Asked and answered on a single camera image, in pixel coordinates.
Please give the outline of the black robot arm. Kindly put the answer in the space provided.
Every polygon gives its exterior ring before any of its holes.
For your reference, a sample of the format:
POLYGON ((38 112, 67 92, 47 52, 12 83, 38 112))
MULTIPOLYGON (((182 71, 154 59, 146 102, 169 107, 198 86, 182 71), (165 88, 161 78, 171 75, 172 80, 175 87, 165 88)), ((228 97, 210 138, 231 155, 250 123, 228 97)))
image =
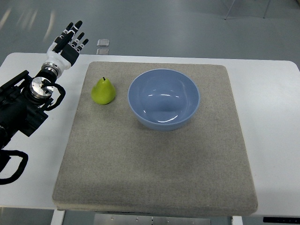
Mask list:
POLYGON ((20 131, 31 136, 48 118, 46 111, 60 105, 65 90, 56 75, 42 69, 32 78, 24 70, 0 87, 0 147, 20 131))

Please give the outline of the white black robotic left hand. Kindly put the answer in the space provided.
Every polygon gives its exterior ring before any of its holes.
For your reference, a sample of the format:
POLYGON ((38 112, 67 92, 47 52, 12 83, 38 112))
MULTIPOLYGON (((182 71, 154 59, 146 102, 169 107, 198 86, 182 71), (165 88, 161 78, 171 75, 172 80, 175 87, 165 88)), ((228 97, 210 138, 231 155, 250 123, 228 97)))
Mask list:
POLYGON ((83 22, 70 23, 64 31, 56 37, 47 50, 47 59, 42 65, 43 70, 49 70, 59 78, 65 70, 70 69, 77 61, 80 52, 88 43, 83 40, 84 33, 78 34, 83 22))

